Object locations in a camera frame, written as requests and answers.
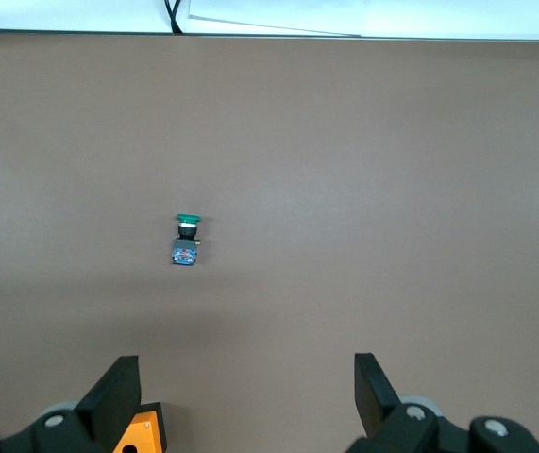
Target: bolt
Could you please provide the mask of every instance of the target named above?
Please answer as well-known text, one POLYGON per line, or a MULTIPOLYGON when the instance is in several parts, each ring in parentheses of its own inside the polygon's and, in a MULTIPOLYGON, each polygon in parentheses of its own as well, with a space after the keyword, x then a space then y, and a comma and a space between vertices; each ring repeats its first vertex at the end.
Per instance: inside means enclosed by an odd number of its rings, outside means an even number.
POLYGON ((44 421, 44 425, 47 428, 52 428, 52 427, 56 427, 57 425, 61 425, 62 422, 63 422, 63 415, 53 415, 44 421))
POLYGON ((427 418, 427 415, 424 413, 424 411, 417 406, 408 406, 408 409, 405 410, 405 413, 408 414, 408 417, 415 420, 424 420, 425 418, 427 418))
POLYGON ((496 436, 499 437, 506 437, 508 436, 508 429, 504 426, 503 423, 498 422, 498 420, 486 420, 485 421, 485 428, 488 431, 493 432, 496 434, 496 436))

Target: orange object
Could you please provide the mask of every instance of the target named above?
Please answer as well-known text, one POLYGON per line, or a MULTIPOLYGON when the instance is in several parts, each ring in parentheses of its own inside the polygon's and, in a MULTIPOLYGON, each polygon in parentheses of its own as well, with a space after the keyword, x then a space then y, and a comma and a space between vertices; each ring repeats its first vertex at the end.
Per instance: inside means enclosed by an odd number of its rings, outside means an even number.
POLYGON ((122 439, 114 448, 114 453, 164 453, 166 448, 164 440, 164 427, 160 426, 159 413, 154 410, 145 411, 135 415, 122 439))

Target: screw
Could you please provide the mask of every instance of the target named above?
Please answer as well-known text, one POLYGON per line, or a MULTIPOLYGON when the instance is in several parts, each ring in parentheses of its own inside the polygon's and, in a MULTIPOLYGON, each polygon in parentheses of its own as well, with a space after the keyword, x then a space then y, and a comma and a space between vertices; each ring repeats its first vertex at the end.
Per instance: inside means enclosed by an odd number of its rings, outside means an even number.
POLYGON ((56 427, 57 425, 61 425, 63 422, 63 415, 53 415, 52 417, 47 418, 44 421, 44 425, 47 428, 56 427))
POLYGON ((494 434, 496 434, 496 436, 499 436, 499 437, 508 436, 508 429, 506 429, 503 423, 498 422, 498 420, 492 420, 492 419, 486 420, 485 428, 488 431, 491 431, 494 434))
POLYGON ((408 414, 408 417, 414 418, 415 420, 424 420, 427 418, 427 415, 417 406, 408 406, 408 409, 405 410, 405 413, 408 414))

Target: cable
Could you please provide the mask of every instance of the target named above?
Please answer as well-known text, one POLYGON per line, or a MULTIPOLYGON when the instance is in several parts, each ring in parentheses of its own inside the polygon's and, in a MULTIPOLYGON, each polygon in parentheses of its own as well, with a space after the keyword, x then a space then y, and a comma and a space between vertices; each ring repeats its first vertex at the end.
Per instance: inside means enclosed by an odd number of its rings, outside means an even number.
POLYGON ((180 35, 183 32, 181 31, 181 28, 178 26, 177 23, 177 9, 178 5, 181 3, 181 0, 176 0, 175 2, 175 8, 171 8, 170 0, 164 0, 164 4, 166 5, 166 10, 168 11, 168 17, 171 18, 171 28, 173 29, 173 33, 176 35, 180 35))

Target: small electronic component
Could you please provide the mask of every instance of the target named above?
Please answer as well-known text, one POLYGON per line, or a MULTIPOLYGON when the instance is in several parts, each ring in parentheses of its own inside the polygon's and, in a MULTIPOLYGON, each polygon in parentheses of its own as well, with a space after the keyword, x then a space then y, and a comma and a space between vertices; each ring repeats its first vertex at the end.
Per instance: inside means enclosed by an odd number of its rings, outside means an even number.
POLYGON ((179 214, 177 219, 178 238, 173 245, 173 263, 193 266, 197 258, 197 247, 200 245, 200 241, 194 237, 197 233, 197 223, 202 219, 191 214, 179 214))

